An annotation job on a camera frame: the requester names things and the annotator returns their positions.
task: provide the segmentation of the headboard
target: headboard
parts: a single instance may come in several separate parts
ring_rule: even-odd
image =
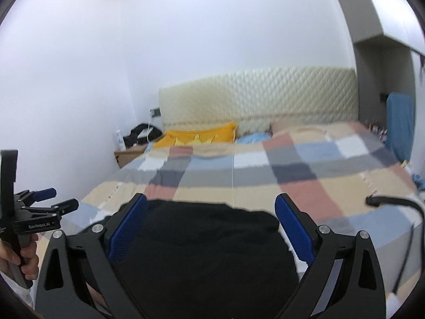
[[[352,68],[264,68],[216,75],[159,90],[165,129],[195,130],[237,123],[237,136],[266,131],[271,122],[358,120]]]

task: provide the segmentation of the wooden bedside table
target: wooden bedside table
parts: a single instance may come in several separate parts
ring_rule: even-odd
[[[118,166],[122,168],[135,158],[139,157],[145,152],[147,146],[148,144],[136,145],[124,151],[115,151],[113,154],[115,155],[115,159],[118,163]]]

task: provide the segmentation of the yellow pillow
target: yellow pillow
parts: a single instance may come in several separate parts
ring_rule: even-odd
[[[236,123],[201,131],[165,131],[164,137],[155,143],[153,149],[170,146],[190,146],[211,143],[233,143]]]

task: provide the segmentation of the bed sheet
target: bed sheet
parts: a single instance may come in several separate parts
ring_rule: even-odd
[[[288,193],[317,224],[350,235],[368,231],[386,291],[396,282],[413,225],[414,241],[398,293],[402,301],[419,279],[420,216],[410,208],[364,204],[372,194],[421,203],[416,188],[396,158],[357,122],[298,126],[249,145],[152,150],[93,189],[76,212],[62,219],[62,228],[77,233],[116,212],[136,193],[148,199],[225,202],[272,214],[276,196]],[[45,233],[39,243],[41,256],[51,234]],[[307,265],[294,257],[302,275]]]

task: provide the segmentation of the silver bolt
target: silver bolt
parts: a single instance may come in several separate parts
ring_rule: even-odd
[[[56,230],[54,233],[53,233],[53,237],[54,238],[60,238],[61,236],[62,236],[62,230]]]
[[[364,231],[364,230],[362,230],[361,232],[360,232],[360,237],[361,238],[369,238],[369,233],[367,232],[367,231]]]
[[[331,232],[331,228],[329,228],[327,225],[321,225],[321,226],[319,227],[319,231],[320,231],[322,234],[329,234],[329,233]]]
[[[93,231],[94,233],[100,233],[102,230],[103,230],[103,225],[101,225],[101,224],[95,224],[91,228],[91,231]]]

